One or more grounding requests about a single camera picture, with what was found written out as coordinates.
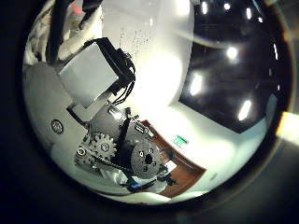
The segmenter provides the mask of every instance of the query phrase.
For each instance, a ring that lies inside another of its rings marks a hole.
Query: metal plate
[[[137,143],[132,151],[131,166],[134,174],[142,179],[157,175],[160,168],[158,148],[148,141]]]

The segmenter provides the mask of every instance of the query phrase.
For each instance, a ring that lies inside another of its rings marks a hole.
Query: ceiling light
[[[202,86],[203,86],[203,77],[200,75],[195,75],[190,87],[190,94],[192,96],[196,95],[202,89]]]
[[[229,59],[235,59],[237,56],[237,49],[235,47],[230,47],[226,50],[226,55]]]
[[[230,9],[231,8],[231,5],[230,4],[228,4],[228,3],[225,3],[224,4],[224,9],[225,10],[228,10],[228,9]]]
[[[204,14],[204,15],[207,14],[207,3],[206,3],[206,2],[203,2],[203,3],[202,3],[202,11],[203,11],[203,14]]]
[[[245,101],[239,112],[238,119],[239,120],[245,119],[249,114],[250,108],[251,108],[251,101],[250,100]]]
[[[251,14],[251,9],[248,7],[248,8],[246,8],[246,15],[247,15],[247,19],[251,19],[251,17],[252,17],[252,14]]]
[[[277,49],[277,45],[273,44],[274,47],[274,52],[275,52],[275,58],[278,60],[278,49]]]

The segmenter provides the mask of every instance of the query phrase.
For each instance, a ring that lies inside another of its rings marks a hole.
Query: white pipe
[[[75,54],[80,50],[84,43],[93,39],[96,35],[99,37],[99,32],[102,35],[102,8],[99,7],[94,11],[91,17],[83,24],[83,29],[78,32],[77,35],[65,40],[60,46],[58,51],[58,57],[60,60],[65,60],[71,54]]]

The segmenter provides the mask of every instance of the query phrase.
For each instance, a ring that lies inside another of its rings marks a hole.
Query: gray metal panel
[[[52,159],[79,183],[107,193],[127,194],[129,191],[101,176],[91,175],[74,163],[78,146],[87,130],[77,123],[66,110],[72,99],[65,91],[60,79],[52,67],[45,63],[32,66],[25,77],[23,85],[27,113],[35,133],[50,152]],[[61,134],[55,133],[50,127],[57,119],[63,126]]]
[[[91,44],[72,59],[60,72],[60,77],[67,92],[84,107],[119,78],[96,44]]]

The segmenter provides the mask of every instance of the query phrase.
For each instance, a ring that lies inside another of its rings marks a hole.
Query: white wall
[[[187,192],[223,183],[261,143],[265,122],[239,134],[178,102],[192,51],[192,4],[188,0],[109,0],[103,11],[103,36],[130,52],[136,66],[134,91],[122,107],[130,106],[168,143],[206,168]],[[176,134],[189,141],[185,148],[172,143]]]

